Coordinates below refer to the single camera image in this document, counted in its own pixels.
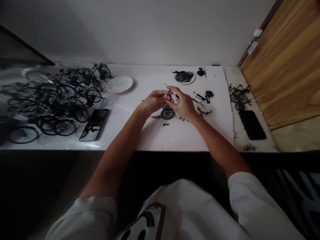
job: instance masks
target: hand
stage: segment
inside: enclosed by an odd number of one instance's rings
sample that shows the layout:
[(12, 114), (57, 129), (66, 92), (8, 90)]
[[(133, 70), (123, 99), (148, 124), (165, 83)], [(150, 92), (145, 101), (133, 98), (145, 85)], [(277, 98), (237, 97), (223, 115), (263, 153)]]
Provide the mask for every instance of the hand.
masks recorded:
[(176, 92), (176, 101), (180, 102), (178, 105), (175, 105), (172, 103), (172, 101), (166, 101), (174, 111), (179, 113), (188, 121), (192, 121), (194, 117), (198, 116), (198, 113), (194, 109), (192, 98), (189, 95), (184, 94), (177, 87), (167, 86), (167, 88)]
[(172, 99), (171, 94), (173, 94), (172, 91), (170, 91), (168, 95), (167, 90), (154, 90), (142, 103), (140, 103), (138, 108), (142, 109), (149, 116), (167, 105), (166, 101), (173, 104), (174, 100)]

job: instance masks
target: smartphone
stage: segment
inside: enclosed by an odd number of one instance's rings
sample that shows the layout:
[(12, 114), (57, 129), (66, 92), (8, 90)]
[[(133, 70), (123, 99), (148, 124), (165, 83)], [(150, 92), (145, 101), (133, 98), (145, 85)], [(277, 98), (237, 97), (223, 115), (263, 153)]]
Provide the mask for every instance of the smartphone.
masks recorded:
[(108, 113), (109, 109), (94, 110), (81, 134), (81, 137), (79, 138), (79, 141), (96, 141), (99, 137), (103, 124), (107, 119)]
[(267, 138), (253, 111), (239, 111), (239, 116), (249, 139), (262, 140)]

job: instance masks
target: white plate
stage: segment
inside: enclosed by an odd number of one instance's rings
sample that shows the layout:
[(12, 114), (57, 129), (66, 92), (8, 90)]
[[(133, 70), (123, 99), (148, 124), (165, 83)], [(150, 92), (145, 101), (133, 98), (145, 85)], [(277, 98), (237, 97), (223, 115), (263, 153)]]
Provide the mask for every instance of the white plate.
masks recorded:
[(111, 93), (122, 93), (130, 89), (133, 85), (133, 79), (128, 76), (118, 76), (109, 80), (106, 89)]
[(189, 82), (179, 82), (179, 81), (176, 80), (176, 75), (177, 75), (177, 74), (175, 73), (174, 76), (173, 76), (173, 78), (174, 78), (174, 80), (175, 80), (176, 82), (180, 83), (181, 85), (190, 84), (190, 83), (192, 83), (192, 82), (195, 80), (195, 78), (196, 78), (196, 74), (193, 73), (193, 77), (191, 78), (191, 80), (190, 80)]

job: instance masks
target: white sleeve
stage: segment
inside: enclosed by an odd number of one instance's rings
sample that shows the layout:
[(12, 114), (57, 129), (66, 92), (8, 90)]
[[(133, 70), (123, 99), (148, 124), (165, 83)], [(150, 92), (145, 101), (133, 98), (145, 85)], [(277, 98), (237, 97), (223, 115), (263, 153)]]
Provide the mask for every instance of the white sleeve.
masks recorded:
[(305, 239), (254, 175), (235, 173), (228, 186), (234, 216), (252, 239)]
[(46, 240), (111, 239), (117, 203), (110, 197), (77, 199), (50, 228)]

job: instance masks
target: wooden door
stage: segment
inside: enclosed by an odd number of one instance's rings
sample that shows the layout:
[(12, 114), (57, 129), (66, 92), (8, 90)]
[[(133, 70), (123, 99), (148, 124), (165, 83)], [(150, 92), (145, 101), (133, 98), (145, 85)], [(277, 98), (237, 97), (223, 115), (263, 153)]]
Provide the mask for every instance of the wooden door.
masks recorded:
[(241, 66), (271, 130), (320, 115), (320, 6), (284, 0)]

